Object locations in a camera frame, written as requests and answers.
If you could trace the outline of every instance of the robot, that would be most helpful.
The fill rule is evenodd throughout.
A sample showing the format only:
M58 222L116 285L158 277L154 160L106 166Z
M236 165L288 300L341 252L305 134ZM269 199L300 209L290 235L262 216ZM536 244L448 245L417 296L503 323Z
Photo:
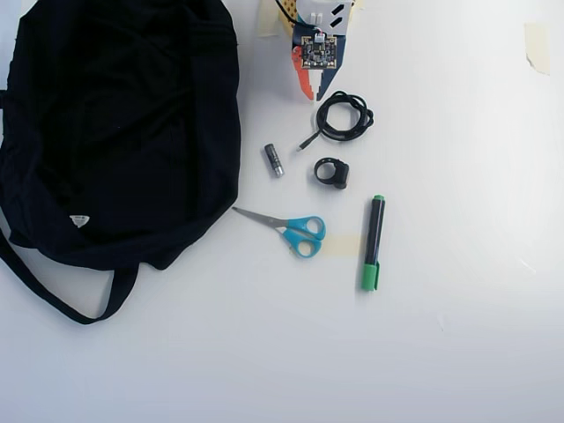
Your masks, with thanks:
M276 0L292 30L292 60L301 90L314 100L309 72L321 71L320 101L343 66L354 0Z

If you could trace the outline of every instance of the battery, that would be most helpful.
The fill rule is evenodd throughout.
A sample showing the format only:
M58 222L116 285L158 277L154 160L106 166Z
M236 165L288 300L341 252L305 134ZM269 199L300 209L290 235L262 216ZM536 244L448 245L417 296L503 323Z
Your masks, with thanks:
M271 163L272 170L276 174L278 178L284 176L284 168L282 167L282 162L280 162L280 157L276 152L273 144L268 144L264 147L264 151L266 152L266 157L268 157L268 161Z

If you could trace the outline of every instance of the scissor blade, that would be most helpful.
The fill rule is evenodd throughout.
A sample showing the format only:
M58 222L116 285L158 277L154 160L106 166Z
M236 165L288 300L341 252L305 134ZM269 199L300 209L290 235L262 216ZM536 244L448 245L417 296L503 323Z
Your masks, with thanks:
M234 207L233 210L239 212L240 214L246 216L249 219L253 219L259 223L262 223L263 225L270 226L273 228L285 227L288 225L287 220L281 220L281 219L272 218L270 216L264 216L263 214L258 214L252 211L243 210L240 209L239 207Z

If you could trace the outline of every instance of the circuit board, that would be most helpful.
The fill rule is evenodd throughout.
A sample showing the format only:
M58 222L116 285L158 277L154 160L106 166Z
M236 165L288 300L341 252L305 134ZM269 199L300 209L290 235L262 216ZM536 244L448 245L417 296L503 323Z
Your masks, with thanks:
M302 69L336 69L337 37L323 36L318 42L314 37L301 37Z

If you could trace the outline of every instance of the tape piece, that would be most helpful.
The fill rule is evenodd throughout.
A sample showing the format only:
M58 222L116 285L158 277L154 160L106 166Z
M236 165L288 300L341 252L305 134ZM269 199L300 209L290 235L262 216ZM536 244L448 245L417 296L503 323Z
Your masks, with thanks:
M538 73L550 75L548 30L543 24L525 24L527 60Z
M261 0L258 8L256 35L261 38L278 35L279 8L276 2L274 0Z
M327 235L321 253L332 257L358 257L363 241L360 235Z
M21 12L20 17L24 16L26 13L30 11L34 4L37 3L37 0L21 0Z

